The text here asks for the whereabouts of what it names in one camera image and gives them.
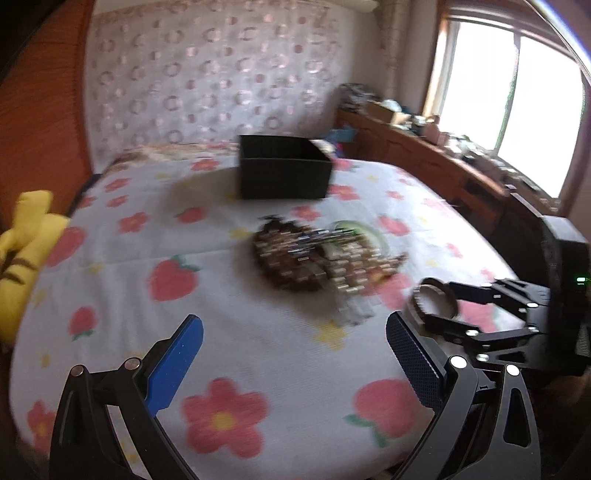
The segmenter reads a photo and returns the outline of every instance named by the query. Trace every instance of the strawberry print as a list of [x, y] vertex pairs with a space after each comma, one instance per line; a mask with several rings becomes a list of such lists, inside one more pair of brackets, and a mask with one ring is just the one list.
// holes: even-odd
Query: strawberry print
[[463, 322], [476, 325], [486, 333], [496, 332], [496, 324], [493, 320], [495, 306], [492, 303], [482, 305], [465, 300], [459, 300], [458, 303]]
[[55, 420], [56, 412], [46, 411], [43, 400], [37, 400], [27, 412], [27, 424], [33, 433], [33, 446], [45, 455], [49, 455]]
[[161, 261], [148, 278], [150, 297], [155, 301], [167, 301], [189, 295], [199, 285], [198, 271], [198, 267], [185, 264], [178, 255]]
[[46, 265], [48, 267], [55, 267], [70, 258], [84, 243], [87, 236], [86, 231], [80, 227], [67, 227], [47, 257]]
[[401, 193], [398, 193], [398, 192], [389, 191], [389, 192], [386, 192], [386, 195], [388, 195], [391, 199], [404, 200], [404, 195], [402, 195]]
[[91, 307], [80, 307], [74, 312], [68, 324], [68, 333], [72, 341], [82, 336], [90, 336], [95, 332], [97, 321], [95, 311]]
[[413, 428], [421, 407], [407, 380], [385, 379], [360, 388], [353, 397], [353, 408], [355, 413], [345, 421], [370, 428], [374, 443], [384, 448]]
[[206, 395], [183, 400], [187, 443], [197, 453], [212, 453], [225, 445], [237, 457], [256, 457], [263, 447], [256, 424], [266, 418], [267, 410], [262, 393], [239, 394], [232, 380], [216, 378]]
[[382, 228], [393, 235], [404, 236], [410, 233], [410, 230], [406, 224], [397, 218], [390, 218], [386, 215], [381, 215], [378, 217], [378, 222]]
[[92, 205], [95, 202], [95, 200], [96, 200], [96, 197], [84, 196], [84, 198], [82, 199], [82, 201], [78, 205], [78, 208], [87, 208], [90, 205]]
[[176, 218], [181, 223], [195, 223], [205, 218], [205, 208], [191, 207], [179, 213]]
[[454, 244], [447, 244], [446, 248], [450, 251], [450, 253], [456, 257], [456, 258], [463, 258], [464, 255], [462, 255], [462, 252], [460, 252], [460, 249], [458, 247], [456, 247]]
[[121, 197], [115, 197], [107, 202], [107, 207], [109, 208], [117, 208], [127, 202], [127, 195], [122, 195]]
[[339, 171], [352, 171], [357, 168], [355, 162], [346, 158], [333, 158], [333, 168]]
[[218, 162], [215, 158], [204, 158], [203, 160], [199, 160], [193, 165], [191, 165], [191, 170], [197, 171], [208, 171], [208, 170], [215, 170], [219, 166], [220, 162]]
[[141, 232], [150, 217], [145, 212], [138, 212], [131, 217], [119, 220], [119, 233]]
[[127, 186], [131, 179], [116, 179], [105, 185], [106, 192], [114, 192], [115, 190], [122, 189]]
[[336, 195], [339, 200], [359, 200], [359, 195], [348, 185], [329, 185], [329, 195]]
[[314, 210], [309, 205], [302, 205], [300, 207], [295, 207], [294, 214], [295, 214], [296, 218], [300, 218], [302, 220], [307, 220], [309, 222], [313, 222], [318, 217], [320, 217], [320, 212]]

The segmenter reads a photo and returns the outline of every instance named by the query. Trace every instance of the pink circle pattern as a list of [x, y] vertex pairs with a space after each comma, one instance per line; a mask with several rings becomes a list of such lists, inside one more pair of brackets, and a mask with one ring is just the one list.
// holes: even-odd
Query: pink circle pattern
[[319, 134], [351, 55], [337, 12], [295, 0], [164, 0], [91, 22], [85, 110], [100, 125], [89, 129], [98, 171], [148, 142]]

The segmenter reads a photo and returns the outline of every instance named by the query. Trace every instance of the patterned curtain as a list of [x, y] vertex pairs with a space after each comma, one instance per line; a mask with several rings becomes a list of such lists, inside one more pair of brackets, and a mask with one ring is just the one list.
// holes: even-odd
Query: patterned curtain
[[396, 99], [398, 93], [398, 69], [404, 55], [410, 5], [411, 0], [379, 0], [379, 7], [374, 10], [386, 62], [385, 98]]

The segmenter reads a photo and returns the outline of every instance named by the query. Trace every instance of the bright window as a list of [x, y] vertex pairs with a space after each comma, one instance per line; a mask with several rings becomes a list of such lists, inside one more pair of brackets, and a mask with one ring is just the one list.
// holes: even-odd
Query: bright window
[[584, 89], [578, 65], [519, 33], [469, 22], [457, 32], [442, 81], [442, 131], [467, 135], [558, 197], [579, 133]]

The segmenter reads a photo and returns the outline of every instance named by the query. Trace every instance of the wooden cabinet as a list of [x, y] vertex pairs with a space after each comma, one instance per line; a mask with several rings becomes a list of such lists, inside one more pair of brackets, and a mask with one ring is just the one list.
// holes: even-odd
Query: wooden cabinet
[[33, 35], [0, 85], [0, 220], [21, 192], [51, 190], [65, 213], [91, 175], [82, 83], [93, 0], [66, 0]]
[[344, 125], [358, 130], [355, 143], [345, 146], [347, 156], [403, 168], [448, 201], [484, 236], [494, 230], [507, 198], [502, 186], [438, 147], [358, 113], [339, 110], [336, 126]]

